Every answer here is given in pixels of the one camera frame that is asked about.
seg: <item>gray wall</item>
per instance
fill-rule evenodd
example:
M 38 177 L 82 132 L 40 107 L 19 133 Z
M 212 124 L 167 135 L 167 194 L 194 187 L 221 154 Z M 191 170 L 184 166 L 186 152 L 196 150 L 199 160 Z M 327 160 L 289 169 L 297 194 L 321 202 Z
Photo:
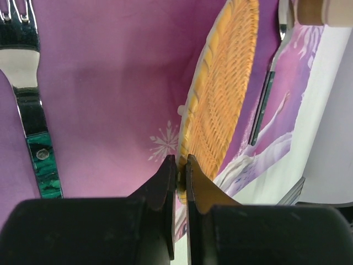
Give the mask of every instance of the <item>gray wall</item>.
M 353 33 L 303 175 L 300 201 L 353 202 Z

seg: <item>beige container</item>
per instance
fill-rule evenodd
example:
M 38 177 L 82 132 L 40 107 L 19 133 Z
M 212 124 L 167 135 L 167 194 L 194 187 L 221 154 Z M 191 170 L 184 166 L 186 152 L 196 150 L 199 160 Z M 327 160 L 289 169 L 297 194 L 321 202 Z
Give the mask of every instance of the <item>beige container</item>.
M 353 0 L 297 0 L 295 13 L 302 25 L 353 27 Z

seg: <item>woven surface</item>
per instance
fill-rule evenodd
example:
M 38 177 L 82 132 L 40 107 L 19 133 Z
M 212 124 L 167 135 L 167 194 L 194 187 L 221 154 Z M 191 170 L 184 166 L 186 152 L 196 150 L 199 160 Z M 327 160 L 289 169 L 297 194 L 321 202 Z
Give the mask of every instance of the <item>woven surface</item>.
M 218 15 L 196 66 L 183 112 L 177 164 L 188 154 L 214 179 L 234 134 L 247 92 L 259 23 L 258 0 L 228 0 Z M 185 202 L 185 180 L 179 199 Z

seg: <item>silver utensil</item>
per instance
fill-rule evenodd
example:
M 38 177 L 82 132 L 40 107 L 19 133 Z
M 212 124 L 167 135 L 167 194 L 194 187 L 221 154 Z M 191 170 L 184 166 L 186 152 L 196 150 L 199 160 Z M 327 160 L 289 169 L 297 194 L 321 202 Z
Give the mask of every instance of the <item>silver utensil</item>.
M 37 70 L 39 35 L 31 0 L 20 15 L 15 0 L 0 10 L 0 70 L 10 82 L 17 101 L 29 155 L 42 198 L 62 198 L 50 135 L 40 100 Z
M 260 133 L 261 124 L 263 122 L 265 109 L 267 106 L 267 102 L 271 93 L 272 84 L 276 75 L 276 65 L 278 59 L 285 47 L 289 44 L 293 35 L 293 28 L 295 23 L 294 17 L 294 7 L 291 0 L 279 0 L 278 7 L 278 19 L 279 19 L 279 36 L 281 39 L 281 44 L 277 49 L 271 64 L 269 65 L 268 72 L 266 74 L 265 83 L 263 86 L 263 90 L 260 96 L 260 102 L 258 108 L 256 110 L 254 125 L 252 128 L 252 132 L 250 134 L 249 144 L 254 146 L 258 139 L 258 135 Z

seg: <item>white table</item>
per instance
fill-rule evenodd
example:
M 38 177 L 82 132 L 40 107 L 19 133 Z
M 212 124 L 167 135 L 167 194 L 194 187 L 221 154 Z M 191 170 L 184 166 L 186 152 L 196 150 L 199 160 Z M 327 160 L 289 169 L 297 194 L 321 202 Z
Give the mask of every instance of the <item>white table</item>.
M 293 132 L 291 151 L 235 197 L 242 204 L 277 204 L 303 175 L 351 29 L 324 29 Z M 187 238 L 172 265 L 187 264 Z

